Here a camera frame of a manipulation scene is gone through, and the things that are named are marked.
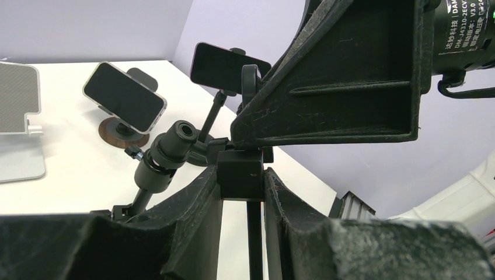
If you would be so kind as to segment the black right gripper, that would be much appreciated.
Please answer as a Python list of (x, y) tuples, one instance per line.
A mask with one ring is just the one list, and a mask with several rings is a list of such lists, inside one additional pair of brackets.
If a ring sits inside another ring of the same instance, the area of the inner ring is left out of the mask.
[(494, 68), (494, 0), (445, 0), (435, 10), (432, 72)]

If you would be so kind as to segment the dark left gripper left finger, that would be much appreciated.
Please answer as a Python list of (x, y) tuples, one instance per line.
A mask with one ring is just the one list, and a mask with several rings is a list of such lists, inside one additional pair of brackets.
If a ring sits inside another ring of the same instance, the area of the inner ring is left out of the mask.
[(2, 279), (215, 279), (217, 170), (127, 222), (99, 215), (1, 218)]

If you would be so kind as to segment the clear-case phone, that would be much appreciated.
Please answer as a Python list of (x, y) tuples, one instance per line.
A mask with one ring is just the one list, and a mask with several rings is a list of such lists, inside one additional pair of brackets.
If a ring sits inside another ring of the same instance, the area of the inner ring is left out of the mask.
[(168, 105), (164, 97), (107, 61), (97, 64), (82, 91), (110, 115), (142, 134), (150, 132)]

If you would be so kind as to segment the white folding phone stand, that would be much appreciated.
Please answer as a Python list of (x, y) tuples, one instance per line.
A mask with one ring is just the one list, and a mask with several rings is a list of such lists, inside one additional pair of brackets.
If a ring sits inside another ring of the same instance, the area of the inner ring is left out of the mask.
[(43, 128), (29, 115), (41, 113), (40, 75), (30, 65), (1, 62), (1, 183), (42, 178), (46, 173)]

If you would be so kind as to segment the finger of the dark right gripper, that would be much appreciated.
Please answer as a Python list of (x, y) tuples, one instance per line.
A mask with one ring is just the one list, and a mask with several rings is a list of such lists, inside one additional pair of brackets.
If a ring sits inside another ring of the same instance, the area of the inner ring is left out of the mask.
[(231, 124), (237, 148), (415, 141), (436, 1), (322, 1)]

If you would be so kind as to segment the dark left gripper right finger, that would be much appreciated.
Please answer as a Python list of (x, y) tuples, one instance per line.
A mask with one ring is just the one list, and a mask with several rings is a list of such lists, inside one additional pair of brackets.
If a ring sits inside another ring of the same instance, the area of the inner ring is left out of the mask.
[(493, 279), (488, 252), (455, 222), (331, 219), (264, 172), (270, 279)]

